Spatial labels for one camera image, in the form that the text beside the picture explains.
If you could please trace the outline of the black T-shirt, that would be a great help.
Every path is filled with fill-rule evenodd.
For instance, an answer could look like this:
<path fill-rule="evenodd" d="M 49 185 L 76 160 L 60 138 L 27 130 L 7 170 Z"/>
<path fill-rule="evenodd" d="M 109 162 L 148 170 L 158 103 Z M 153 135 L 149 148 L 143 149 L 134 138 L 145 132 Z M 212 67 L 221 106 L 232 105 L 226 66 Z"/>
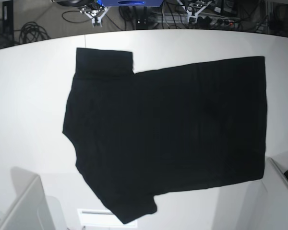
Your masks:
<path fill-rule="evenodd" d="M 263 56 L 134 73 L 131 52 L 76 50 L 62 132 L 124 224 L 156 213 L 157 195 L 261 179 L 266 129 Z"/>

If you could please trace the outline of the blue box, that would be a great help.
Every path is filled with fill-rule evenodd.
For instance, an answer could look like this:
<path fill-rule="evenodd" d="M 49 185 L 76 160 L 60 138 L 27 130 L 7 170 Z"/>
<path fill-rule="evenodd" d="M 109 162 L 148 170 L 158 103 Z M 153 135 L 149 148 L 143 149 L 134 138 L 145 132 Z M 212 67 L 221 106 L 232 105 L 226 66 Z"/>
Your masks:
<path fill-rule="evenodd" d="M 118 7 L 118 6 L 159 7 L 163 3 L 163 0 L 97 0 L 96 2 L 105 7 Z"/>

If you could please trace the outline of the grey left partition panel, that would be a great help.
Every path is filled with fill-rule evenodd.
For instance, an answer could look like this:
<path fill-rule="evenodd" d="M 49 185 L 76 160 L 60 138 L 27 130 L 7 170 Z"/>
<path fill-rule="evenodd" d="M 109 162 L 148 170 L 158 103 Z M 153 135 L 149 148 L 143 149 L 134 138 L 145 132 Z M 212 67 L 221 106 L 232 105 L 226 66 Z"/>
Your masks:
<path fill-rule="evenodd" d="M 0 166 L 0 230 L 66 230 L 59 200 L 45 195 L 40 175 Z"/>

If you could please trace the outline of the grey partition panel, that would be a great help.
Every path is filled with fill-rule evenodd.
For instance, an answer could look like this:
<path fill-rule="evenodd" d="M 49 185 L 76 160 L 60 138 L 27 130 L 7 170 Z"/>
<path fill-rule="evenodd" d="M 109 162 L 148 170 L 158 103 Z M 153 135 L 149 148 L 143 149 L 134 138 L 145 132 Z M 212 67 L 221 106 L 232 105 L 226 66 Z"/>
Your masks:
<path fill-rule="evenodd" d="M 45 195 L 40 175 L 0 166 L 0 230 L 66 230 L 59 200 Z"/>
<path fill-rule="evenodd" d="M 259 229 L 288 230 L 288 181 L 271 158 L 266 161 L 262 182 L 267 199 Z"/>

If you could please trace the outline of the grey right partition panel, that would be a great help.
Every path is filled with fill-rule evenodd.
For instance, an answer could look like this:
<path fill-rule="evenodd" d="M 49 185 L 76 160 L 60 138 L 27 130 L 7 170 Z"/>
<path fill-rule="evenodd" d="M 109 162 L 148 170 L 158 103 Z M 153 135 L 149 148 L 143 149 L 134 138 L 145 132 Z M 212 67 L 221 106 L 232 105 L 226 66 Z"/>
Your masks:
<path fill-rule="evenodd" d="M 288 230 L 288 181 L 271 158 L 266 161 L 262 182 L 267 199 L 259 229 Z"/>

